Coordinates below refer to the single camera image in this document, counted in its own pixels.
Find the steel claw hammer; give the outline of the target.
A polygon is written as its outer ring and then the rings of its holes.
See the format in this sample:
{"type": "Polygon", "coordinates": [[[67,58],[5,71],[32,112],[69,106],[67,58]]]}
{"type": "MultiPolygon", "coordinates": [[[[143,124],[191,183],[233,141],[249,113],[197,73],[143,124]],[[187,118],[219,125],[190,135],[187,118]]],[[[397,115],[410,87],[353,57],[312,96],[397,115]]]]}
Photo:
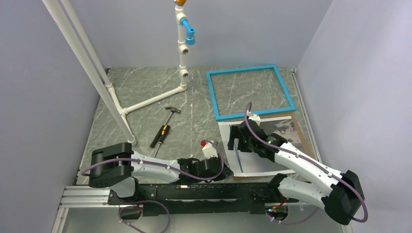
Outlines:
{"type": "Polygon", "coordinates": [[[176,107],[171,107],[171,106],[165,107],[165,110],[170,110],[170,113],[169,113],[168,117],[166,118],[166,120],[165,120],[165,122],[164,122],[164,124],[163,124],[164,126],[168,124],[170,118],[172,117],[172,115],[173,115],[174,113],[177,113],[177,114],[180,114],[180,113],[181,113],[181,110],[180,110],[180,109],[177,109],[176,107]]]}

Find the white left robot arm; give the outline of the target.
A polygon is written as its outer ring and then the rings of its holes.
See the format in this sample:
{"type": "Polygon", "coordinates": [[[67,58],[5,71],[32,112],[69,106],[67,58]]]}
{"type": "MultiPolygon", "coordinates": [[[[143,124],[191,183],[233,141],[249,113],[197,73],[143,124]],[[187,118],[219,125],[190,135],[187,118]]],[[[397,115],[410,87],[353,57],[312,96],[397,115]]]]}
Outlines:
{"type": "Polygon", "coordinates": [[[162,160],[132,150],[130,143],[118,143],[93,151],[91,165],[82,175],[89,177],[89,187],[108,187],[128,204],[139,199],[139,177],[191,185],[217,182],[232,176],[233,171],[225,164],[217,144],[210,140],[203,140],[201,144],[202,160],[162,160]]]}

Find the orange pipe cap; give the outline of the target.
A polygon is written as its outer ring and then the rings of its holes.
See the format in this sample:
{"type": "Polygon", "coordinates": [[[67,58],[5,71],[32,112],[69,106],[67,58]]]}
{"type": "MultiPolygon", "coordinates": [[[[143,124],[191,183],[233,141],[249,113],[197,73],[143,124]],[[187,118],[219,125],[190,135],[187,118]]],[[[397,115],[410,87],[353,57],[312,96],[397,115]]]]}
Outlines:
{"type": "Polygon", "coordinates": [[[174,0],[177,6],[183,7],[187,0],[174,0]]]}

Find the aluminium table edge rail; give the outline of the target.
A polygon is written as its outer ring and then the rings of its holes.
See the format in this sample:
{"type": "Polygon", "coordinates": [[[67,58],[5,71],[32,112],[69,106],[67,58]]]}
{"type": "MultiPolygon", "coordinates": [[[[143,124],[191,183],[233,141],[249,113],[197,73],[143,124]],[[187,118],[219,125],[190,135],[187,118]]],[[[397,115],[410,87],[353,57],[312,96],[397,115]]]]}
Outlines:
{"type": "Polygon", "coordinates": [[[297,69],[296,68],[290,68],[289,71],[290,71],[290,74],[292,76],[292,79],[293,79],[293,82],[294,82],[294,85],[295,85],[295,88],[296,88],[296,91],[297,91],[297,96],[299,98],[299,102],[301,104],[302,114],[304,116],[304,120],[305,120],[305,123],[306,123],[307,128],[308,128],[309,137],[310,137],[310,140],[311,140],[311,143],[312,143],[312,148],[314,150],[314,154],[316,156],[316,159],[320,163],[322,163],[323,161],[322,161],[319,149],[318,149],[318,145],[317,145],[317,142],[316,142],[315,135],[314,135],[312,127],[311,127],[311,122],[310,122],[308,112],[307,112],[307,109],[306,109],[306,106],[305,106],[305,103],[304,103],[303,95],[301,93],[299,83],[298,83],[298,80],[297,80],[297,75],[296,75],[297,74],[297,69]]]}

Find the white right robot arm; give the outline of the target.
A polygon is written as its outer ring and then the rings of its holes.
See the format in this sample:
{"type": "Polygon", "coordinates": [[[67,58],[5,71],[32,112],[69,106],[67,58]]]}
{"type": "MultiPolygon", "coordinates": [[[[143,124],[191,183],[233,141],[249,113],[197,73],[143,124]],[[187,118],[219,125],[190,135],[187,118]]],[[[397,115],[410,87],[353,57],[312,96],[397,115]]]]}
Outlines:
{"type": "Polygon", "coordinates": [[[248,119],[240,125],[230,126],[227,148],[255,153],[307,179],[302,182],[286,174],[276,174],[268,183],[271,200],[290,198],[312,204],[341,225],[368,219],[365,197],[356,173],[351,170],[340,172],[321,164],[282,136],[266,134],[255,121],[248,119]]]}

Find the blue pipe fitting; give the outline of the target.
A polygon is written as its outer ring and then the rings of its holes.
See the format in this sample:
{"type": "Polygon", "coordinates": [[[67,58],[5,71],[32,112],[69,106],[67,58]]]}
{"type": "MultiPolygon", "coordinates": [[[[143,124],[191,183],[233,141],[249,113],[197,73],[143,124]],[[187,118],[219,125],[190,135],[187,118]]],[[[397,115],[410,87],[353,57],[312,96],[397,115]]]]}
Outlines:
{"type": "Polygon", "coordinates": [[[196,30],[189,24],[189,21],[186,17],[180,20],[181,25],[186,30],[185,42],[187,45],[195,44],[195,32],[196,30]]]}

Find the white pvc pipe stand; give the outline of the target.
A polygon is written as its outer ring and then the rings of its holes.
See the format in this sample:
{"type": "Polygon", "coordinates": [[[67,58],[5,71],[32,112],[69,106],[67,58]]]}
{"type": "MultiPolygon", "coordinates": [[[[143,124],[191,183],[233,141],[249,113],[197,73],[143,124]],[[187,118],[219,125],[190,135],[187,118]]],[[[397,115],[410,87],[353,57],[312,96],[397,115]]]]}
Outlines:
{"type": "Polygon", "coordinates": [[[109,80],[107,73],[103,68],[70,1],[45,0],[43,1],[43,4],[49,11],[51,17],[55,21],[65,40],[68,42],[70,48],[74,52],[76,58],[80,62],[82,68],[94,85],[95,89],[100,95],[100,98],[105,103],[120,130],[124,133],[127,142],[131,143],[132,145],[136,145],[137,140],[128,124],[126,118],[127,114],[152,103],[168,98],[172,95],[184,92],[187,89],[186,79],[189,76],[189,71],[187,69],[186,56],[189,53],[189,45],[187,45],[185,42],[186,30],[180,23],[180,20],[182,18],[186,17],[188,19],[187,15],[184,12],[184,6],[180,7],[175,5],[174,8],[178,32],[178,71],[180,74],[180,85],[175,89],[139,102],[130,107],[123,108],[119,102],[115,88],[112,82],[109,80]]]}

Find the blue picture frame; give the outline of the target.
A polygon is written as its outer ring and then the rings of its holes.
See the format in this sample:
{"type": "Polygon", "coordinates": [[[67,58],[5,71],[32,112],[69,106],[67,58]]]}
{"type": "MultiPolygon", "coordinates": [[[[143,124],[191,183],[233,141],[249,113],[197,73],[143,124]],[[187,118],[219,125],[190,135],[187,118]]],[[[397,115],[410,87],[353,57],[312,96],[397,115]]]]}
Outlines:
{"type": "Polygon", "coordinates": [[[213,70],[206,78],[217,121],[242,118],[249,102],[261,116],[296,110],[276,65],[213,70]]]}

